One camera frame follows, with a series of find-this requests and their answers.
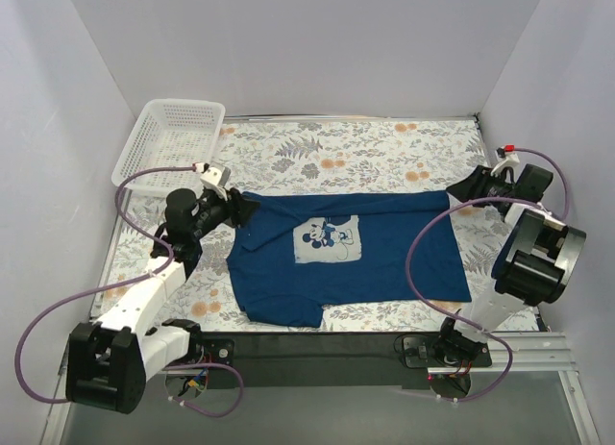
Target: table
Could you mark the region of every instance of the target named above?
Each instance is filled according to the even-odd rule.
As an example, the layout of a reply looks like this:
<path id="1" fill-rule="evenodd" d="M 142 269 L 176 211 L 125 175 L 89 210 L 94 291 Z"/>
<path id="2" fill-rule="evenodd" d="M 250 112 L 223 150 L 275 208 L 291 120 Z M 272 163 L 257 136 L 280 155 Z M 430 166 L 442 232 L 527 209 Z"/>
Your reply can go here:
<path id="1" fill-rule="evenodd" d="M 441 190 L 467 177 L 478 164 L 488 164 L 471 119 L 242 120 L 225 123 L 214 155 L 233 172 L 229 186 L 263 195 Z M 127 209 L 153 232 L 163 220 L 164 202 L 132 194 Z M 509 229 L 493 209 L 463 209 L 452 216 L 452 223 L 476 298 L 492 286 L 490 268 Z M 203 239 L 199 266 L 159 312 L 156 325 L 174 317 L 196 321 L 206 332 L 396 332 L 435 331 L 442 322 L 440 314 L 416 301 L 328 306 L 319 329 L 250 322 L 237 306 L 226 265 L 233 242 L 234 230 L 226 226 Z M 150 249 L 150 240 L 118 222 L 107 282 L 140 275 Z M 118 288 L 97 296 L 91 316 L 110 309 L 125 292 Z M 459 309 L 459 303 L 439 304 Z M 533 309 L 511 316 L 500 327 L 537 329 Z"/>

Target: white wall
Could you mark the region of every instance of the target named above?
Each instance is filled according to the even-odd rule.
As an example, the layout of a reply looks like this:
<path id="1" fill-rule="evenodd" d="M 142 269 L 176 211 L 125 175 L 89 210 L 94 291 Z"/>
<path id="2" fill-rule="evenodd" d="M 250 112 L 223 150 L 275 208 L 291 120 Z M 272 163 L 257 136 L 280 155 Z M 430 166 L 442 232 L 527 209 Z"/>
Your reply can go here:
<path id="1" fill-rule="evenodd" d="M 111 171 L 135 118 L 70 0 L 0 0 L 0 443 L 36 444 L 48 407 L 17 385 L 32 318 L 100 277 L 114 213 Z M 89 302 L 52 314 L 25 373 L 51 395 Z"/>
<path id="2" fill-rule="evenodd" d="M 539 0 L 73 0 L 134 113 L 479 111 Z"/>
<path id="3" fill-rule="evenodd" d="M 516 143 L 560 162 L 569 221 L 588 234 L 572 282 L 543 307 L 577 357 L 603 443 L 615 441 L 615 0 L 541 0 L 482 112 L 491 147 Z M 561 185 L 548 198 L 562 207 Z"/>

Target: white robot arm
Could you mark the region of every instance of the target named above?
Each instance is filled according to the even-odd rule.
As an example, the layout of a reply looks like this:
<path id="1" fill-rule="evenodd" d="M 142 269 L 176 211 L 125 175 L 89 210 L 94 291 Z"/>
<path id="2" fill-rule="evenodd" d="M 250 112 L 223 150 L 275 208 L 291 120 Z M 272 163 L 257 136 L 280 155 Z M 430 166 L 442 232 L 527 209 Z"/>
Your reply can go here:
<path id="1" fill-rule="evenodd" d="M 512 146 L 498 149 L 498 156 L 500 162 L 494 168 L 477 167 L 467 179 L 448 187 L 448 192 L 461 202 L 500 196 L 539 204 L 553 174 L 528 164 L 516 182 L 510 171 L 511 181 L 507 182 L 506 169 L 517 166 L 519 159 Z M 567 286 L 585 242 L 585 232 L 566 225 L 544 209 L 521 204 L 492 205 L 513 228 L 512 233 L 493 266 L 493 287 L 459 313 L 483 330 L 447 317 L 433 345 L 437 359 L 470 362 L 485 352 L 485 332 L 495 331 L 522 309 L 555 302 Z"/>
<path id="2" fill-rule="evenodd" d="M 143 395 L 145 384 L 175 360 L 198 362 L 201 330 L 189 320 L 172 319 L 152 328 L 164 303 L 190 277 L 201 258 L 201 238 L 222 223 L 244 226 L 259 203 L 242 197 L 238 190 L 224 188 L 228 168 L 196 163 L 201 173 L 203 195 L 190 189 L 172 191 L 166 198 L 165 222 L 156 237 L 173 248 L 154 244 L 146 271 L 152 276 L 133 285 L 119 302 L 93 323 L 79 324 L 68 338 L 66 398 L 99 408 L 129 413 Z"/>

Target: mickey mouse print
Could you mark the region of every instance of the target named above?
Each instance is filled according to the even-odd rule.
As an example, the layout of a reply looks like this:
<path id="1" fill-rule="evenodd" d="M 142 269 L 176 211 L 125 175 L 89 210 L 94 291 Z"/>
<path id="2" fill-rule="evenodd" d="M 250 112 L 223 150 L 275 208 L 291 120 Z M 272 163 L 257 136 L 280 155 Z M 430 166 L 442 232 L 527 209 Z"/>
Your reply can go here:
<path id="1" fill-rule="evenodd" d="M 350 262 L 361 259 L 358 216 L 312 217 L 293 230 L 295 262 Z"/>

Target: plastic basket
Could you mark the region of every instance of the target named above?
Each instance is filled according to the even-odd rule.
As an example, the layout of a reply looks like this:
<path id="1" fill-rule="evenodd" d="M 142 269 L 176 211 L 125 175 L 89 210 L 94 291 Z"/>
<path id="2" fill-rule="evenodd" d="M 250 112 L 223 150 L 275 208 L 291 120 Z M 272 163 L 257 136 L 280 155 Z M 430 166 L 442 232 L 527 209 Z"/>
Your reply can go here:
<path id="1" fill-rule="evenodd" d="M 148 102 L 113 170 L 112 182 L 120 185 L 143 169 L 211 161 L 224 112 L 224 106 L 216 102 L 183 99 Z M 180 187 L 192 188 L 200 194 L 199 178 L 190 172 L 154 173 L 127 185 L 139 194 L 156 197 L 164 197 Z"/>

